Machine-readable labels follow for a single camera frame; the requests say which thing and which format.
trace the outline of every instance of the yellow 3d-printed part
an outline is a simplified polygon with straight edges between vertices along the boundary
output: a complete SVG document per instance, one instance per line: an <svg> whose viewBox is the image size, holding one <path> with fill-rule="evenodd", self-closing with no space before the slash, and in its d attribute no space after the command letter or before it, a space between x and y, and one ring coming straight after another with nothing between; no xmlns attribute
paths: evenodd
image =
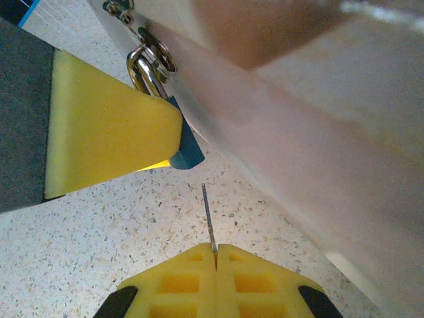
<svg viewBox="0 0 424 318"><path fill-rule="evenodd" d="M171 158L182 114L64 51L55 51L45 198Z"/></svg>
<svg viewBox="0 0 424 318"><path fill-rule="evenodd" d="M125 280L138 289L125 318L314 318L298 287L314 281L229 244L209 243Z"/></svg>

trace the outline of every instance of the metal needle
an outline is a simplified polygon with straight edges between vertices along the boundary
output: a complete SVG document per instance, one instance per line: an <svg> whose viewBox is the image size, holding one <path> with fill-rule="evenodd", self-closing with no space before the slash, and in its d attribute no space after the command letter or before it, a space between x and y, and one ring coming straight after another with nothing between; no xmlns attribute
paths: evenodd
<svg viewBox="0 0 424 318"><path fill-rule="evenodd" d="M212 218L209 210L209 203L207 202L206 185L201 184L201 190L203 192L203 202L205 202L206 219L207 219L207 230L209 231L209 238L211 239L212 250L214 253L218 251L217 244L215 243L215 237L213 236Z"/></svg>

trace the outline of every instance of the square hole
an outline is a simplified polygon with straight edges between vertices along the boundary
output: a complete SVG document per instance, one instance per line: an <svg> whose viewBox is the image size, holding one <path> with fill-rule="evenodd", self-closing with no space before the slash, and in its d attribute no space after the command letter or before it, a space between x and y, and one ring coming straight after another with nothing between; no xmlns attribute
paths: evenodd
<svg viewBox="0 0 424 318"><path fill-rule="evenodd" d="M160 282L158 293L198 293L199 286L197 274L166 274Z"/></svg>
<svg viewBox="0 0 424 318"><path fill-rule="evenodd" d="M240 318L284 318L288 316L282 305L272 303L239 304L238 313Z"/></svg>
<svg viewBox="0 0 424 318"><path fill-rule="evenodd" d="M271 275L235 274L234 283L238 293L274 293L277 290Z"/></svg>
<svg viewBox="0 0 424 318"><path fill-rule="evenodd" d="M243 257L241 257L237 254L230 253L229 260L232 261L232 262L240 262L241 260L244 260L244 259L243 259Z"/></svg>
<svg viewBox="0 0 424 318"><path fill-rule="evenodd" d="M154 305L150 308L149 318L196 318L197 308L194 304Z"/></svg>

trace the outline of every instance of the blue plastic piece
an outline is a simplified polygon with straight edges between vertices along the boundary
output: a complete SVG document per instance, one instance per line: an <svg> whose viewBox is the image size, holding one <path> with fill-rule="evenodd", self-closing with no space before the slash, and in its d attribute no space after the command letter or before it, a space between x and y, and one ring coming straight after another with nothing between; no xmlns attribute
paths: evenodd
<svg viewBox="0 0 424 318"><path fill-rule="evenodd" d="M168 97L166 100L180 110L180 107L178 106L177 100L174 96ZM187 121L183 116L180 149L178 149L177 153L174 154L172 158L170 158L170 165L175 169L192 169L204 161L204 159L205 156L203 155L199 144L194 138L190 126L187 124Z"/></svg>

